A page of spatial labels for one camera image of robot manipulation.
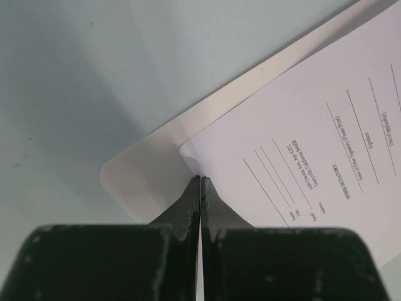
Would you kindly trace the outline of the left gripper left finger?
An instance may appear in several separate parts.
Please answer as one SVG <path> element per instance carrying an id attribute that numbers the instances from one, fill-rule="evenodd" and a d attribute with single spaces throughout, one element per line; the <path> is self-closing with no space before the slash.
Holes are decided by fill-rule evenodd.
<path id="1" fill-rule="evenodd" d="M 201 179 L 148 224 L 47 224 L 25 239 L 7 300 L 195 300 Z"/>

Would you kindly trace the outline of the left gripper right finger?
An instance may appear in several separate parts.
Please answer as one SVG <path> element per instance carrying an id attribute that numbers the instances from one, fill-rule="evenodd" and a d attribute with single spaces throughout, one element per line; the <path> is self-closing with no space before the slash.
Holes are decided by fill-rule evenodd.
<path id="1" fill-rule="evenodd" d="M 365 242 L 344 228 L 256 228 L 201 180 L 206 300 L 388 300 Z"/>

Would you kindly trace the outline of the white folder with clip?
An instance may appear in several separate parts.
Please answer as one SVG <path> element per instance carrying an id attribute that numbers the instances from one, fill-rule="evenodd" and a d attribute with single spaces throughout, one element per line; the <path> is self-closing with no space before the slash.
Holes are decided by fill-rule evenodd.
<path id="1" fill-rule="evenodd" d="M 192 171 L 181 146 L 269 82 L 391 6 L 358 1 L 321 26 L 223 85 L 105 163 L 103 189 L 138 223 L 149 223 L 182 194 Z"/>

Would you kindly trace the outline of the white signature form sheet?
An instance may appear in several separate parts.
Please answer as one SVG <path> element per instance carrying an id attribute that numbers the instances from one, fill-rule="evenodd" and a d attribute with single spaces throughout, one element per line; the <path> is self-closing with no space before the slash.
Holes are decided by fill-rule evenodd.
<path id="1" fill-rule="evenodd" d="M 356 232 L 400 253 L 400 3 L 188 140 L 180 154 L 256 227 Z"/>

